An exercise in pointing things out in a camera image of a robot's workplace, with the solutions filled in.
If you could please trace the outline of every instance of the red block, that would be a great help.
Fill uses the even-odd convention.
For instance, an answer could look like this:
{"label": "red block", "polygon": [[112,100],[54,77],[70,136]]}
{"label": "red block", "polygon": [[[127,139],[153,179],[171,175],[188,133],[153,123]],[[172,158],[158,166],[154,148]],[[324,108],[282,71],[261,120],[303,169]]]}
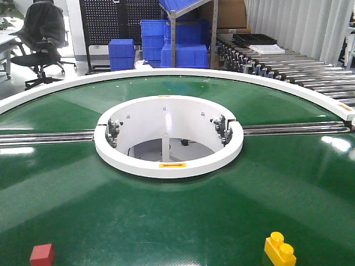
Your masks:
{"label": "red block", "polygon": [[32,266],[52,266],[54,261],[53,245],[35,245],[29,261]]}

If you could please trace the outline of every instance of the cardboard box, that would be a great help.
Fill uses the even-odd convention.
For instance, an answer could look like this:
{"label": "cardboard box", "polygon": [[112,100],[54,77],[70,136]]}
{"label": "cardboard box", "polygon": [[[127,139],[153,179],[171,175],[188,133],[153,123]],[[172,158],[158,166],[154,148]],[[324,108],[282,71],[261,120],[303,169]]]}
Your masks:
{"label": "cardboard box", "polygon": [[[213,1],[201,6],[199,18],[207,19],[212,25]],[[219,0],[217,28],[246,28],[244,0]]]}
{"label": "cardboard box", "polygon": [[248,33],[251,34],[251,28],[238,28],[238,29],[217,29],[217,34],[234,34],[234,33]]}

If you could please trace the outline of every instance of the metal rail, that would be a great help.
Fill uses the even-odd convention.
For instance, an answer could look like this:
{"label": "metal rail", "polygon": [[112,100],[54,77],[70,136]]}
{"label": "metal rail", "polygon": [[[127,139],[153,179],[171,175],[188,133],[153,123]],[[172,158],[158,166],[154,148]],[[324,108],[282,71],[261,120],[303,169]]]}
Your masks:
{"label": "metal rail", "polygon": [[[344,133],[351,129],[341,121],[243,126],[245,136]],[[1,146],[88,142],[94,131],[0,135]]]}
{"label": "metal rail", "polygon": [[0,135],[0,146],[93,141],[94,131]]}
{"label": "metal rail", "polygon": [[349,132],[341,121],[243,126],[245,136],[327,134]]}

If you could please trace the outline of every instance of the metal post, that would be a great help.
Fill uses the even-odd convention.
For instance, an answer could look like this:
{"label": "metal post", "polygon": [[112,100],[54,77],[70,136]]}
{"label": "metal post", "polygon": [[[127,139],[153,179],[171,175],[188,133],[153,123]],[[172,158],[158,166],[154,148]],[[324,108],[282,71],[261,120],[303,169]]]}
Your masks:
{"label": "metal post", "polygon": [[171,23],[171,66],[176,67],[176,11],[170,13]]}
{"label": "metal post", "polygon": [[210,69],[215,69],[217,20],[218,20],[218,0],[214,0],[214,3],[213,3],[213,18],[212,18],[212,35],[211,35],[211,63],[210,63]]}
{"label": "metal post", "polygon": [[161,138],[161,161],[170,162],[170,139],[168,133]]}

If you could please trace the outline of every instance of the blue storage bin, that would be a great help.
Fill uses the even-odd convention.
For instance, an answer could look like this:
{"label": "blue storage bin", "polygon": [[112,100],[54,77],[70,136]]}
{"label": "blue storage bin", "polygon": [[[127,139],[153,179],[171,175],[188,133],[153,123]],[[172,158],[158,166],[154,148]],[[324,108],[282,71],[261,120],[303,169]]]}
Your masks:
{"label": "blue storage bin", "polygon": [[140,21],[142,35],[164,36],[167,20],[145,19]]}
{"label": "blue storage bin", "polygon": [[111,68],[111,71],[130,70],[132,68]]}
{"label": "blue storage bin", "polygon": [[142,46],[144,48],[162,48],[164,46],[164,36],[142,35]]}
{"label": "blue storage bin", "polygon": [[159,3],[168,11],[181,10],[191,4],[198,2],[197,0],[159,0]]}
{"label": "blue storage bin", "polygon": [[[171,46],[165,44],[161,50],[162,68],[171,67]],[[203,44],[176,45],[176,67],[178,68],[208,68],[208,54]]]}
{"label": "blue storage bin", "polygon": [[[186,24],[176,25],[177,44],[200,44],[201,43],[201,24],[199,21],[183,22]],[[171,25],[165,26],[165,39],[170,42]]]}
{"label": "blue storage bin", "polygon": [[143,48],[143,59],[160,60],[161,48]]}
{"label": "blue storage bin", "polygon": [[109,43],[109,57],[135,57],[133,39],[112,39]]}
{"label": "blue storage bin", "polygon": [[134,57],[110,57],[110,68],[112,69],[133,69]]}
{"label": "blue storage bin", "polygon": [[[183,24],[176,26],[177,44],[205,44],[207,47],[210,42],[210,22],[206,19],[193,19],[180,22]],[[165,43],[169,43],[171,38],[171,25],[165,26]]]}
{"label": "blue storage bin", "polygon": [[147,60],[145,65],[150,65],[152,68],[159,68],[161,60]]}

